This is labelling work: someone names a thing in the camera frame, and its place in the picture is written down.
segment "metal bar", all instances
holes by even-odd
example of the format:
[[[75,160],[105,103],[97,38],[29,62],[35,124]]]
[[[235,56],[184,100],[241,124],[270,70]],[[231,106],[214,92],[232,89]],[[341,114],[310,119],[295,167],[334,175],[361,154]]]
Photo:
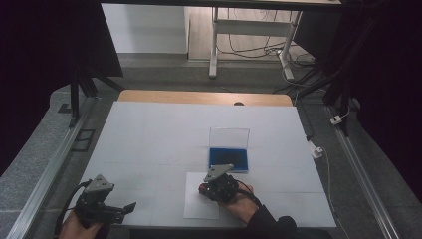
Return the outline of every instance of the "metal bar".
[[[218,31],[218,8],[214,8],[214,18],[212,22],[212,46],[210,57],[209,77],[214,79],[217,77],[217,31]]]
[[[72,108],[72,116],[71,116],[71,123],[69,127],[74,127],[75,124],[78,122],[80,117],[80,109],[79,109],[79,86],[78,86],[78,78],[81,76],[81,72],[78,69],[74,70],[71,78],[71,108]]]
[[[328,107],[325,107],[327,113],[332,116]],[[349,137],[344,136],[344,133],[341,129],[336,126],[335,133],[343,147],[345,154],[350,162],[351,168],[357,178],[357,181],[362,188],[362,191],[366,197],[366,200],[369,206],[372,208],[375,219],[377,220],[379,227],[384,234],[384,237],[387,239],[399,239],[400,236],[395,228],[390,215],[388,214],[384,203],[382,202],[381,198],[379,197],[378,193],[376,192],[372,182],[360,161],[359,156],[357,155],[356,150],[352,142],[350,141]]]
[[[297,12],[296,17],[291,24],[289,34],[286,38],[285,46],[283,47],[283,51],[279,54],[279,59],[280,59],[280,62],[282,63],[283,71],[285,72],[286,79],[289,81],[293,80],[294,76],[289,66],[289,61],[287,59],[287,56],[289,53],[289,48],[293,41],[293,37],[295,36],[296,28],[298,27],[298,23],[299,23],[299,19],[301,18],[301,15],[302,15],[302,12]]]
[[[59,146],[55,154],[50,158],[50,161],[40,177],[37,185],[32,191],[28,201],[24,208],[19,214],[18,219],[10,230],[7,239],[20,239],[24,238],[27,234],[32,222],[34,221],[35,215],[41,207],[51,185],[53,184],[57,173],[62,167],[69,150],[71,149],[72,143],[75,140],[79,130],[81,129],[85,120],[89,117],[89,114],[94,106],[94,99],[86,99],[81,108],[81,117],[77,124],[73,128],[70,128],[66,134],[64,140]]]
[[[109,85],[111,88],[115,89],[119,93],[121,93],[122,91],[125,90],[125,88],[123,86],[119,85],[118,83],[116,83],[112,79],[104,76],[101,72],[95,70],[94,68],[86,67],[85,70],[91,75],[91,77],[99,79],[100,81]]]

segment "cable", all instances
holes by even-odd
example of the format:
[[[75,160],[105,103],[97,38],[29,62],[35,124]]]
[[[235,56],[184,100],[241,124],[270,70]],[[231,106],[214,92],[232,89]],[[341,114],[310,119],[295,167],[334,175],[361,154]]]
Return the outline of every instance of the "cable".
[[[225,88],[225,87],[220,87],[221,90],[226,91],[228,93],[234,93],[233,91],[230,91],[229,89]]]
[[[278,13],[278,10],[276,10],[276,14],[274,16],[274,20],[273,21],[276,21],[277,13]],[[235,18],[237,19],[238,17],[236,15],[236,8],[234,8],[234,15],[235,15]],[[214,12],[212,12],[212,15],[211,16],[212,16],[212,19],[214,21]],[[227,8],[227,19],[230,19],[230,8]],[[235,55],[235,56],[239,56],[239,57],[243,57],[243,58],[263,58],[263,57],[269,56],[272,52],[275,52],[277,50],[283,49],[283,48],[267,49],[267,48],[276,47],[276,46],[279,46],[279,45],[282,45],[282,44],[285,43],[285,42],[282,42],[282,43],[274,44],[272,46],[268,46],[269,41],[270,41],[270,37],[268,37],[268,39],[267,39],[266,44],[265,44],[264,47],[254,48],[254,49],[247,49],[247,50],[235,50],[233,48],[233,45],[232,45],[231,34],[229,34],[229,45],[230,45],[230,49],[232,50],[232,52],[223,52],[223,51],[221,51],[218,48],[218,46],[217,46],[217,50],[220,53],[222,53],[222,54],[231,54],[231,55]],[[239,53],[253,52],[253,51],[258,51],[258,50],[264,50],[265,51],[265,54],[264,55],[259,55],[259,56],[246,56],[246,55],[239,54]]]
[[[299,91],[296,91],[295,103],[293,104],[294,107],[296,106],[296,102],[298,101],[298,94],[299,94]]]
[[[337,48],[333,53],[331,53],[329,55],[329,57],[326,57],[325,59],[319,60],[315,63],[315,67],[318,67],[320,69],[324,69],[326,66],[330,66],[334,61],[344,61],[344,51],[346,51],[347,49],[350,48],[350,46],[356,41],[356,39],[358,38],[359,34],[362,31],[362,27],[360,24],[356,25],[356,27],[352,30],[352,34],[350,35],[350,37],[348,38],[349,40],[347,42],[345,42],[341,47]],[[333,79],[334,77],[336,77],[338,75],[339,72],[342,71],[342,65],[339,65],[339,69],[336,70],[334,73],[332,73],[331,75],[329,75],[328,77],[321,77],[320,80],[317,80],[315,82],[313,82],[312,84],[309,85],[310,86],[314,86],[316,83],[318,83],[319,81],[328,81],[328,79]]]
[[[254,195],[254,193],[251,191],[251,189],[249,189],[249,187],[242,181],[240,180],[236,180],[237,182],[242,183],[247,189],[248,191],[245,191],[243,189],[237,189],[236,192],[244,194],[246,196],[248,196],[259,208],[261,208],[263,206],[263,204],[261,203],[261,201]]]
[[[314,71],[315,69],[314,68],[312,68],[312,69],[310,69],[303,77],[301,77],[299,80],[298,80],[298,83],[301,83],[301,82],[306,82],[314,73],[312,73],[311,74],[311,72],[312,71]],[[272,92],[272,94],[275,94],[275,93],[277,93],[277,92],[279,92],[279,91],[281,91],[281,90],[284,90],[284,89],[287,89],[287,88],[289,88],[289,87],[291,87],[292,85],[287,85],[287,86],[285,86],[285,87],[282,87],[282,88],[277,88],[277,89],[275,89],[273,92]],[[295,88],[296,86],[293,86],[290,90],[288,90],[287,92],[286,92],[286,95],[288,94],[288,93],[290,93],[294,88]]]
[[[293,82],[290,82],[287,78],[286,78],[286,75],[285,75],[285,67],[286,66],[288,66],[289,65],[289,63],[287,63],[285,66],[283,66],[283,68],[282,68],[282,77],[283,77],[283,79],[287,82],[287,83],[289,83],[290,85],[293,85],[293,86],[297,86],[297,87],[309,87],[309,85],[302,85],[302,84],[297,84],[297,83],[293,83]]]
[[[331,206],[331,210],[334,213],[334,217],[335,219],[337,219],[338,224],[340,225],[341,229],[343,230],[345,236],[350,239],[350,237],[347,234],[347,231],[344,229],[340,219],[338,218],[337,212],[334,209],[334,206],[332,205],[332,199],[331,199],[331,173],[330,173],[330,169],[329,169],[329,157],[328,157],[328,152],[326,151],[326,149],[324,147],[322,147],[323,151],[325,152],[325,157],[326,157],[326,165],[328,167],[328,201],[329,201],[329,205]]]
[[[249,192],[251,192],[252,194],[254,194],[252,191],[251,191],[251,189],[249,189],[249,187],[243,182],[243,181],[241,181],[241,180],[236,180],[237,182],[240,182],[240,183],[242,183],[247,189],[248,189],[248,191]]]
[[[297,81],[297,83],[299,83],[299,84],[303,84],[303,83],[305,83],[305,82],[307,82],[308,80],[310,80],[311,79],[311,77],[312,76],[314,76],[316,73],[318,73],[318,72],[320,72],[320,69],[317,67],[317,66],[314,66],[312,69],[310,69],[301,79],[299,79],[298,81]],[[313,82],[313,84],[314,83],[317,83],[317,82],[319,82],[319,81],[322,81],[323,80],[323,76],[321,76],[321,77],[319,77],[318,79],[316,79],[314,82]],[[288,95],[292,90],[294,90],[296,87],[292,87],[290,90],[288,90],[287,92],[286,92],[286,95]]]
[[[340,117],[340,118],[343,119],[343,118],[347,117],[349,113],[350,113],[350,107],[348,107],[347,113],[344,116]]]
[[[60,231],[62,230],[63,219],[65,218],[66,212],[68,210],[70,210],[70,208],[68,208],[68,207],[69,207],[69,204],[71,204],[72,198],[74,198],[75,194],[79,191],[79,189],[81,189],[82,187],[87,187],[88,185],[90,185],[91,182],[92,182],[92,180],[82,182],[71,192],[71,194],[69,195],[68,199],[65,202],[65,205],[62,208],[62,212],[57,217],[56,227],[55,227],[55,230],[54,230],[53,238],[56,239],[56,238],[59,238],[59,236],[60,236]]]
[[[305,56],[305,55],[310,55],[310,54],[309,54],[309,53],[300,54],[300,55],[298,55],[298,56],[296,57],[296,59],[295,59],[295,60],[293,60],[293,59],[292,59],[292,55],[291,55],[290,53],[288,53],[288,56],[289,56],[289,58],[290,58],[290,59],[288,59],[288,61],[289,61],[290,63],[292,63],[292,66],[294,66],[294,67],[296,67],[296,68],[299,68],[299,69],[301,69],[301,68],[306,68],[306,67],[314,67],[314,66],[316,65],[316,63],[315,63],[315,62],[307,62],[307,61],[304,61],[304,63],[307,63],[307,64],[304,64],[303,62],[298,61],[298,58],[299,58],[299,57],[301,57],[301,56]]]
[[[267,20],[268,14],[270,13],[270,10],[261,10],[260,13],[265,12],[265,16],[261,19],[261,21]]]

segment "white paper sheet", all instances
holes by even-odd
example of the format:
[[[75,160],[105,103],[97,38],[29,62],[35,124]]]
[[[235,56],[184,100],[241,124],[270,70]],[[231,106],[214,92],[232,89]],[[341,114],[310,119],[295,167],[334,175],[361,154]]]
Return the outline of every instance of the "white paper sheet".
[[[198,186],[204,181],[206,174],[206,172],[186,173],[184,218],[220,218],[218,204],[198,192]]]

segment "aluminum rail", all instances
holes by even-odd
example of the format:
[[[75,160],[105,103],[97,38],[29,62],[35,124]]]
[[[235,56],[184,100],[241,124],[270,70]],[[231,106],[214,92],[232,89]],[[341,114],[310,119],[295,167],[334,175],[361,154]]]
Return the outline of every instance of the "aluminum rail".
[[[55,154],[50,158],[46,169],[44,170],[43,174],[40,177],[40,180],[38,181],[24,208],[19,214],[18,219],[16,219],[16,222],[10,230],[7,239],[21,239],[26,236],[29,228],[31,227],[34,221],[35,215],[37,214],[38,210],[41,207],[41,204],[44,201],[44,198],[50,190],[50,187],[53,184],[57,173],[62,167],[62,164],[65,161],[68,152],[71,149],[71,146],[78,135],[79,130],[89,117],[90,112],[94,107],[94,102],[95,100],[92,98],[87,98],[84,101],[83,106],[81,107],[80,119],[73,128],[69,129],[59,148],[57,149]]]
[[[325,107],[327,114],[332,117],[333,114],[328,107]],[[353,169],[354,175],[362,188],[363,194],[369,206],[373,210],[375,219],[379,224],[384,237],[386,239],[399,239],[400,236],[395,228],[388,211],[385,208],[384,203],[376,192],[372,182],[369,178],[366,169],[364,168],[356,150],[354,149],[353,143],[349,137],[346,137],[338,126],[335,126],[335,133],[341,143],[341,146],[348,158],[348,161]]]

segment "metal stand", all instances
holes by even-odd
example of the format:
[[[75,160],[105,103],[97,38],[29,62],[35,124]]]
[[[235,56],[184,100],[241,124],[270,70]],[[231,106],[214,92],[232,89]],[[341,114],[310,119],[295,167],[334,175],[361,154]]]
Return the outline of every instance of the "metal stand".
[[[100,72],[92,68],[81,69],[76,67],[71,75],[71,108],[72,117],[69,127],[72,128],[76,125],[80,117],[79,110],[79,87],[84,92],[87,98],[95,98],[97,96],[97,87],[94,84],[92,77],[95,77],[103,83],[109,85],[113,89],[122,92],[124,87],[114,82],[112,79],[103,76]]]
[[[218,19],[218,8],[214,8],[213,17],[213,38],[210,57],[209,77],[215,79],[217,77],[217,35],[249,35],[249,36],[274,36],[286,37],[286,43],[283,51],[279,54],[287,80],[293,80],[294,76],[287,59],[289,48],[295,36],[299,20],[302,12],[298,12],[292,23],[286,22],[258,22]]]

